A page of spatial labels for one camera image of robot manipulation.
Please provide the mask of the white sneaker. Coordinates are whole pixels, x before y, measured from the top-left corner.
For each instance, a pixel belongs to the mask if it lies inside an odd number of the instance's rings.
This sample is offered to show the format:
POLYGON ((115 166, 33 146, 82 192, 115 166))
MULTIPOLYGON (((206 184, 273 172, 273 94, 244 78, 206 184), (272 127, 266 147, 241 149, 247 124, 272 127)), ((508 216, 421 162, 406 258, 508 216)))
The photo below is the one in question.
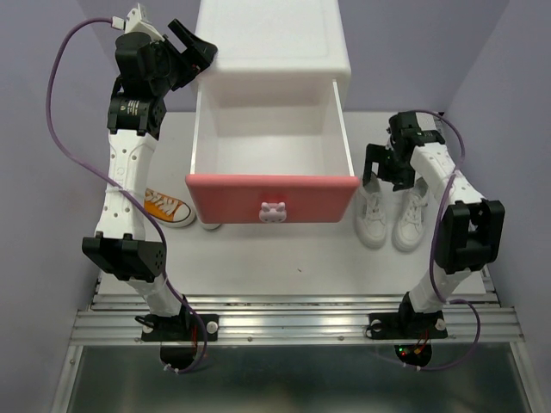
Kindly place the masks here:
POLYGON ((386 242, 387 215, 381 186, 374 174, 366 185, 357 189, 354 207, 354 228, 358 239, 367 248, 380 249, 386 242))
POLYGON ((404 253, 413 252, 421 243, 424 233, 424 216, 428 206, 429 187, 418 178, 402 197, 402 207, 393 228, 393 246, 404 253))

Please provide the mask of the pink drawer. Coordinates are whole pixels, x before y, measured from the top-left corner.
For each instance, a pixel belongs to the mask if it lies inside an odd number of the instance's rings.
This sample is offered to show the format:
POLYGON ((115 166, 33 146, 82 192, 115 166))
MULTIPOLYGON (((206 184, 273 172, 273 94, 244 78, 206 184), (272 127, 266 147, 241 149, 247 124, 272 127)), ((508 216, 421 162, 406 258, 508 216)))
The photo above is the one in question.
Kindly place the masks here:
POLYGON ((340 221, 360 182, 337 82, 204 83, 185 182, 204 223, 340 221))

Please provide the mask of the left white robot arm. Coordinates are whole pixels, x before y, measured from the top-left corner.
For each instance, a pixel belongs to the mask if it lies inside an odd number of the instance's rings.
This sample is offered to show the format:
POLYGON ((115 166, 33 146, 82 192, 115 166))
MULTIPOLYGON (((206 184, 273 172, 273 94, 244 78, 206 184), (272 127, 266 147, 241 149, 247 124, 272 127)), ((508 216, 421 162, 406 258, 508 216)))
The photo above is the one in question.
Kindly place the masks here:
POLYGON ((149 307, 138 317, 146 341, 184 341, 194 330, 205 341, 218 335, 218 317, 199 316, 166 274, 164 238, 148 241, 144 222, 147 177, 166 114, 166 95, 191 83, 214 60, 217 47, 178 20, 168 25, 184 44, 178 51, 167 36, 143 22, 128 23, 115 42, 120 74, 108 107, 109 167, 102 213, 83 253, 101 269, 128 284, 149 307))

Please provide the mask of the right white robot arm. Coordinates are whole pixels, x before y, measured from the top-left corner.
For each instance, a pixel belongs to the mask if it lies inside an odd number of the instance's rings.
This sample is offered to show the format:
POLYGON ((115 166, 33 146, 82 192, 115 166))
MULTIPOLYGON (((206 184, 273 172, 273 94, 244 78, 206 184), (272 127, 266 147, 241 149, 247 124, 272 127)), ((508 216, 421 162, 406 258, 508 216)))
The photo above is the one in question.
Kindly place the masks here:
POLYGON ((422 129, 416 112, 393 115, 387 131, 386 145, 367 146, 362 181, 368 182, 374 165, 378 178, 392 183, 395 191, 413 188, 420 176, 439 207, 426 275, 405 294, 397 311, 369 314, 366 335, 401 342, 442 339, 448 335, 443 307, 453 291, 498 256, 505 208, 469 183, 442 134, 422 129))

